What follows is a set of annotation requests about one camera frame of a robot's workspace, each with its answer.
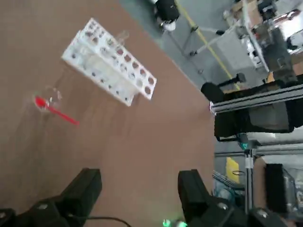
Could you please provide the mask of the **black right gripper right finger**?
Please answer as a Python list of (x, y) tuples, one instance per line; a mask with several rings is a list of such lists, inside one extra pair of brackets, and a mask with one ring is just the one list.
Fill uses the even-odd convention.
[(268, 209), (244, 212), (227, 199), (214, 197), (196, 169), (179, 171), (178, 195), (188, 227), (285, 227)]

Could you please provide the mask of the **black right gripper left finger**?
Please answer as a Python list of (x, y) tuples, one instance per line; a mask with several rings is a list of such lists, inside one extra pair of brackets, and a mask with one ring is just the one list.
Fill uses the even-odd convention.
[(0, 210), (2, 227), (82, 227), (102, 190), (99, 169), (84, 168), (57, 196), (40, 200), (17, 215)]

